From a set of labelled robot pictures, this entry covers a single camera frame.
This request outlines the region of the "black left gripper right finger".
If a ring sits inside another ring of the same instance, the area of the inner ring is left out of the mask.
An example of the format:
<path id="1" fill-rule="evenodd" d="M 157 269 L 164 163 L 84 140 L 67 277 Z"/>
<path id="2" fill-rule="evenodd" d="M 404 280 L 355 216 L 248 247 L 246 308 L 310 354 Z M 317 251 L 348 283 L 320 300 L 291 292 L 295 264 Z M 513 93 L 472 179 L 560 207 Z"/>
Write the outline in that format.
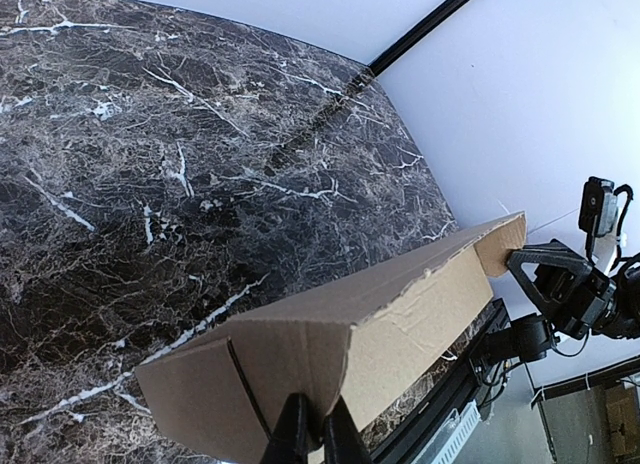
<path id="1" fill-rule="evenodd" d="M 326 464 L 373 463 L 342 397 L 324 419 L 323 444 Z"/>

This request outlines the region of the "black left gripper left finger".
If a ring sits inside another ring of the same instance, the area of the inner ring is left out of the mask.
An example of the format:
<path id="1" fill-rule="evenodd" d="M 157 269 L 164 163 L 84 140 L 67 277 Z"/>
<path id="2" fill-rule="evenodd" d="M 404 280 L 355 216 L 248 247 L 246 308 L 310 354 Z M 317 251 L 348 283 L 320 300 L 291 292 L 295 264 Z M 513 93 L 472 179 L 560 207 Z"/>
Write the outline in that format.
<path id="1" fill-rule="evenodd" d="M 288 396 L 261 464 L 304 464 L 308 462 L 308 399 L 304 394 Z"/>

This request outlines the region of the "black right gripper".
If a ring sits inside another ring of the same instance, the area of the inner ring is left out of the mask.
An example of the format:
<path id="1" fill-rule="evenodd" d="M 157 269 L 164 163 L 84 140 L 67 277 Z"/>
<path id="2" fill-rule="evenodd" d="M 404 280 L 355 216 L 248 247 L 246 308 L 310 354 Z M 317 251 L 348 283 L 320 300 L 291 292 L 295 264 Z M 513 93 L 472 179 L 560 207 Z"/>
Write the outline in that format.
<path id="1" fill-rule="evenodd" d="M 614 308 L 614 282 L 557 239 L 512 251 L 507 269 L 552 332 L 580 340 Z"/>

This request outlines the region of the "brown cardboard box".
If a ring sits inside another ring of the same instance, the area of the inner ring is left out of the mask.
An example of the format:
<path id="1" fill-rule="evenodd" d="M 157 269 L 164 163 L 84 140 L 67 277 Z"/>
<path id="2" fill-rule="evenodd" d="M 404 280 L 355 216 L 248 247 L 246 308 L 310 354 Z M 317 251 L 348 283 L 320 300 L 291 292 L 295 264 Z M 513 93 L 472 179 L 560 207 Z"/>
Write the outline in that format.
<path id="1" fill-rule="evenodd" d="M 344 401 L 365 428 L 493 296 L 526 218 L 511 214 L 223 324 L 135 371 L 159 431 L 201 454 L 258 462 L 287 397 L 310 401 L 310 446 Z"/>

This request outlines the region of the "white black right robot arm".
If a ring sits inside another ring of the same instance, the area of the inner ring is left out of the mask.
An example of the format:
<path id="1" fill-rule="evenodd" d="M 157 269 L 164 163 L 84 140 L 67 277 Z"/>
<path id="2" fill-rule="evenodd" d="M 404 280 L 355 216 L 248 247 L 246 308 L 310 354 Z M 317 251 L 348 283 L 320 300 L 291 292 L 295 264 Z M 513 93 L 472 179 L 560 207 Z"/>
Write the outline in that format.
<path id="1" fill-rule="evenodd" d="M 565 244 L 526 245 L 508 255 L 507 269 L 539 310 L 490 333 L 477 357 L 488 365 L 517 358 L 524 363 L 556 350 L 558 334 L 576 340 L 639 337 L 639 256 L 623 260 L 610 277 Z"/>

